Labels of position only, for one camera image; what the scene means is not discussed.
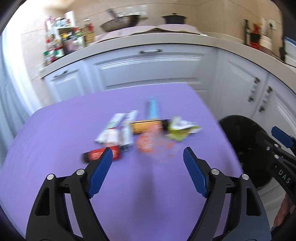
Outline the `person right hand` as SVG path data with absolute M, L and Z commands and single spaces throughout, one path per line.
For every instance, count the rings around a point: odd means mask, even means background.
M 281 203 L 280 209 L 274 219 L 273 223 L 273 229 L 280 226 L 284 220 L 284 218 L 290 213 L 292 214 L 295 209 L 295 205 L 293 204 L 293 201 L 288 196 L 288 194 L 285 194 L 285 198 Z

